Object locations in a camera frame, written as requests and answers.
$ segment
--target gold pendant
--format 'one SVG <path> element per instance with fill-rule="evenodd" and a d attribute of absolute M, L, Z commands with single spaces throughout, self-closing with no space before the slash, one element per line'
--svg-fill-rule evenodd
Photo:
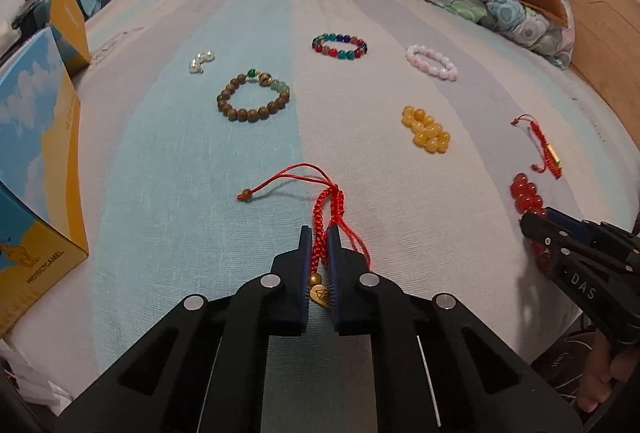
<path fill-rule="evenodd" d="M 329 308 L 329 296 L 331 293 L 324 285 L 314 285 L 309 292 L 309 297 L 324 308 Z"/>

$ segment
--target camel illustration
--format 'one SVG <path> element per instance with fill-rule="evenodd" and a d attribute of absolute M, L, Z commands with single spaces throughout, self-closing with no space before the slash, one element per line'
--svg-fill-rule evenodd
<path fill-rule="evenodd" d="M 21 245 L 6 245 L 0 243 L 0 254 L 4 254 L 6 259 L 15 263 L 15 265 L 21 265 L 27 269 L 31 269 L 36 263 L 40 261 L 39 257 L 30 256 L 27 250 Z"/>

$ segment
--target silver screw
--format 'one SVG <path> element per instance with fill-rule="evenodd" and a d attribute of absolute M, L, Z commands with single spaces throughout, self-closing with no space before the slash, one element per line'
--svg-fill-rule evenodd
<path fill-rule="evenodd" d="M 266 288 L 274 288 L 280 284 L 280 277 L 277 274 L 265 274 L 260 279 L 260 285 Z"/>
<path fill-rule="evenodd" d="M 439 294 L 436 298 L 436 305 L 444 310 L 451 310 L 456 306 L 456 299 L 450 294 Z"/>
<path fill-rule="evenodd" d="M 204 299 L 202 299 L 200 296 L 189 296 L 186 300 L 184 300 L 183 305 L 187 310 L 198 310 L 204 305 Z"/>
<path fill-rule="evenodd" d="M 365 272 L 360 276 L 360 283 L 362 283 L 365 287 L 375 287 L 378 283 L 380 283 L 380 278 L 372 272 Z"/>

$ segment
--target red string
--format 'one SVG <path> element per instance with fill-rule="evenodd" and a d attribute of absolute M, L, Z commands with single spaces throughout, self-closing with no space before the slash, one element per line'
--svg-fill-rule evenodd
<path fill-rule="evenodd" d="M 306 166 L 307 168 L 312 168 L 319 172 L 322 175 L 322 179 L 306 177 L 300 175 L 294 175 L 291 173 L 287 173 L 294 168 L 300 168 L 302 166 Z M 318 264 L 320 260 L 322 260 L 322 264 L 327 267 L 326 260 L 326 233 L 330 225 L 338 225 L 342 232 L 347 235 L 349 241 L 351 242 L 351 247 L 354 251 L 362 252 L 364 257 L 367 259 L 367 267 L 371 265 L 371 257 L 369 256 L 369 251 L 367 250 L 367 246 L 364 244 L 362 239 L 355 233 L 344 221 L 342 218 L 344 215 L 344 193 L 342 190 L 338 188 L 337 184 L 334 184 L 332 180 L 327 176 L 327 174 L 322 171 L 318 166 L 314 166 L 313 164 L 309 164 L 307 162 L 302 162 L 300 164 L 294 164 L 293 166 L 289 166 L 281 171 L 278 171 L 274 176 L 270 179 L 266 180 L 258 187 L 254 189 L 245 189 L 240 193 L 236 199 L 242 202 L 248 202 L 251 200 L 252 195 L 255 192 L 260 191 L 265 186 L 269 185 L 276 179 L 279 178 L 292 178 L 296 180 L 303 180 L 306 182 L 315 182 L 316 184 L 323 184 L 326 188 L 318 195 L 316 199 L 316 204 L 314 204 L 313 209 L 313 228 L 314 234 L 316 238 L 314 239 L 313 248 L 311 250 L 311 272 L 316 272 L 318 270 Z M 329 223 L 327 225 L 327 229 L 324 228 L 324 223 L 322 222 L 322 207 L 326 202 L 327 198 L 331 198 L 331 218 L 329 219 Z"/>
<path fill-rule="evenodd" d="M 546 140 L 545 134 L 540 130 L 540 125 L 535 117 L 530 116 L 529 114 L 522 114 L 519 118 L 511 121 L 513 126 L 516 126 L 520 121 L 527 121 L 530 124 L 531 131 L 538 137 L 540 141 L 540 155 L 542 155 L 542 160 L 544 163 L 544 167 L 538 166 L 537 164 L 532 164 L 531 169 L 533 171 L 537 171 L 538 173 L 543 173 L 548 168 L 549 171 L 556 177 L 557 179 L 562 176 L 562 169 L 559 165 L 556 165 L 555 161 L 552 158 L 551 152 L 549 151 L 549 142 Z"/>

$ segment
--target brown wooden bead bracelet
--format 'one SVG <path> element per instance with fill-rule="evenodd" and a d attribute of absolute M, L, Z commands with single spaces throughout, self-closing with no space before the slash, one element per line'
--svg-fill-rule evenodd
<path fill-rule="evenodd" d="M 278 97 L 267 103 L 266 106 L 260 108 L 238 108 L 235 109 L 228 102 L 231 96 L 238 90 L 240 85 L 244 85 L 247 79 L 256 80 L 261 87 L 271 87 L 271 90 L 275 90 L 278 93 Z M 225 87 L 220 95 L 216 98 L 218 102 L 218 109 L 229 121 L 249 121 L 255 123 L 258 119 L 267 119 L 270 114 L 277 113 L 278 110 L 282 110 L 290 99 L 290 88 L 283 82 L 271 77 L 271 74 L 266 72 L 258 72 L 256 69 L 249 70 L 246 74 L 238 74 L 229 81 L 229 84 Z"/>

